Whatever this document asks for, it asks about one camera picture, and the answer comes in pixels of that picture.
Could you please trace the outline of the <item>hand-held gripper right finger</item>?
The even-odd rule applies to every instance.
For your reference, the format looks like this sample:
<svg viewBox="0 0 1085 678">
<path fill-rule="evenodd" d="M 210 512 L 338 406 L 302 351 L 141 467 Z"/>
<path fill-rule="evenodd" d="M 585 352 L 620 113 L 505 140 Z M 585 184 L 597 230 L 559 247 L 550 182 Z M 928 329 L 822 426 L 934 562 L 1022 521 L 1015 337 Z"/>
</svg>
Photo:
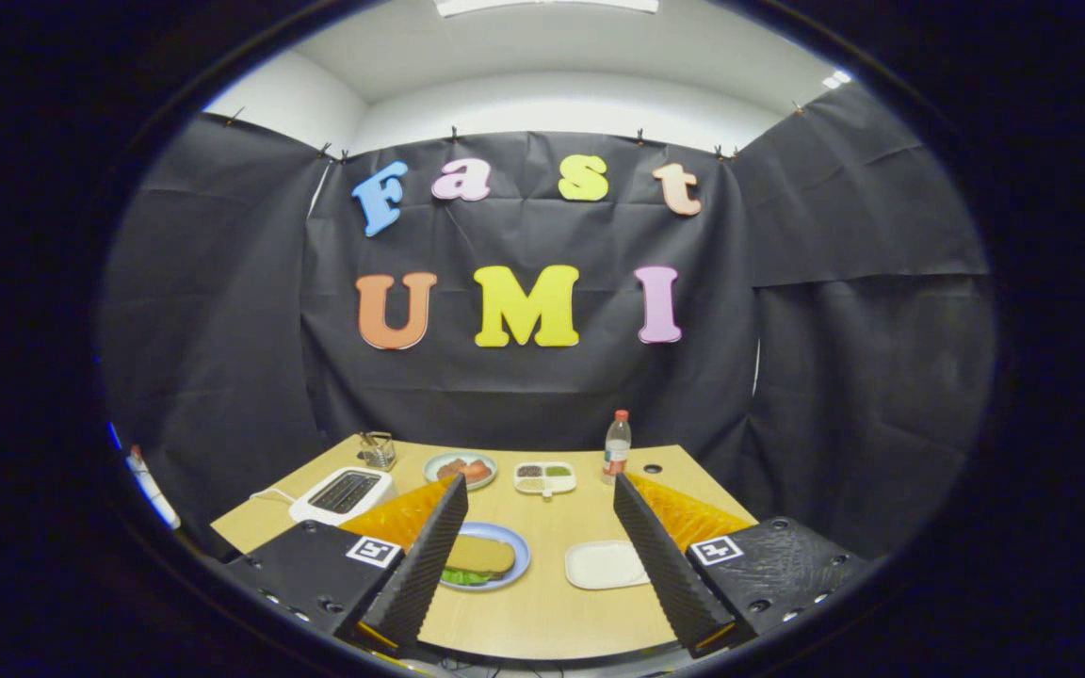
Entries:
<svg viewBox="0 0 1085 678">
<path fill-rule="evenodd" d="M 614 511 L 693 658 L 809 618 L 871 567 L 795 519 L 750 526 L 638 474 L 617 476 Z"/>
</svg>

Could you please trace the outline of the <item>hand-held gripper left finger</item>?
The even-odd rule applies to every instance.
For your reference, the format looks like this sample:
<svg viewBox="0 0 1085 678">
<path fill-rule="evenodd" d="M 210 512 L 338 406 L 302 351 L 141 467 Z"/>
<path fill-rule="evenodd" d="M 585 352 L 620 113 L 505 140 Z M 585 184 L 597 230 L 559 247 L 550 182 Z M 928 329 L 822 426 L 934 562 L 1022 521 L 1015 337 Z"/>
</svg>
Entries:
<svg viewBox="0 0 1085 678">
<path fill-rule="evenodd" d="M 307 520 L 224 565 L 293 625 L 366 651 L 417 641 L 468 514 L 468 482 L 431 482 L 359 515 L 356 530 Z"/>
</svg>

